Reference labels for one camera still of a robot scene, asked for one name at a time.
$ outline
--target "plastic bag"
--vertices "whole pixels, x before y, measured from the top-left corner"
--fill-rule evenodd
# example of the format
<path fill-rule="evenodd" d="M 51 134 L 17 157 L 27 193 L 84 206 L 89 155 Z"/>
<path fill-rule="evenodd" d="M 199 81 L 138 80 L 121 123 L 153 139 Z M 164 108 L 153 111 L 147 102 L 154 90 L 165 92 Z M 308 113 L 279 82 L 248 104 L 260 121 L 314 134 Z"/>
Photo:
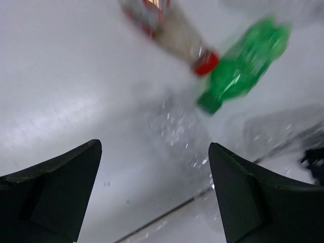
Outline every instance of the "plastic bag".
<path fill-rule="evenodd" d="M 243 144 L 260 160 L 281 153 L 324 147 L 324 106 L 308 105 L 247 120 Z"/>
<path fill-rule="evenodd" d="M 196 115 L 194 93 L 186 90 L 171 95 L 156 109 L 149 123 L 157 136 L 157 150 L 169 155 L 168 166 L 197 200 L 196 213 L 215 229 L 221 219 L 208 158 L 211 139 Z"/>

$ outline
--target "white surface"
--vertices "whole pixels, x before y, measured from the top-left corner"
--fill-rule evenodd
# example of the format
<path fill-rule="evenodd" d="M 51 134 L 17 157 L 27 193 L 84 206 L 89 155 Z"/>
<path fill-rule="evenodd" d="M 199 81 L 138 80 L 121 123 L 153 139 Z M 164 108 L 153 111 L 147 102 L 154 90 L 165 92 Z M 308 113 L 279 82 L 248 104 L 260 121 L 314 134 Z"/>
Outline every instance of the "white surface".
<path fill-rule="evenodd" d="M 212 228 L 202 215 L 194 214 L 199 207 L 194 201 L 119 243 L 226 243 L 221 223 Z"/>
<path fill-rule="evenodd" d="M 181 2 L 221 53 L 255 19 L 216 0 Z M 165 89 L 195 78 L 134 28 L 115 0 L 1 1 L 0 33 L 1 174 L 92 138 L 103 144 L 79 243 L 114 242 L 190 197 L 139 127 Z M 213 118 L 202 115 L 214 140 L 226 142 L 223 126 L 245 108 L 321 100 L 323 35 L 320 24 L 295 30 L 287 52 L 247 97 Z"/>

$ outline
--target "black object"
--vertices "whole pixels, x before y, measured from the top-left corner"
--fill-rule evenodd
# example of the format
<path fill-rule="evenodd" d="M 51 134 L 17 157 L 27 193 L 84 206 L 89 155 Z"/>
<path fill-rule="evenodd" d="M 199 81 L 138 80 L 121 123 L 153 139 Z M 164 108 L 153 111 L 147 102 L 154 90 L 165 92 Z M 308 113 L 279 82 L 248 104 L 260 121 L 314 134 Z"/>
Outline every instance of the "black object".
<path fill-rule="evenodd" d="M 227 243 L 323 243 L 324 188 L 247 161 L 219 144 L 210 164 Z"/>
<path fill-rule="evenodd" d="M 311 171 L 316 183 L 324 186 L 324 148 L 306 150 L 301 163 L 306 161 L 306 168 Z"/>
<path fill-rule="evenodd" d="M 0 177 L 0 242 L 77 242 L 101 158 L 92 140 Z"/>

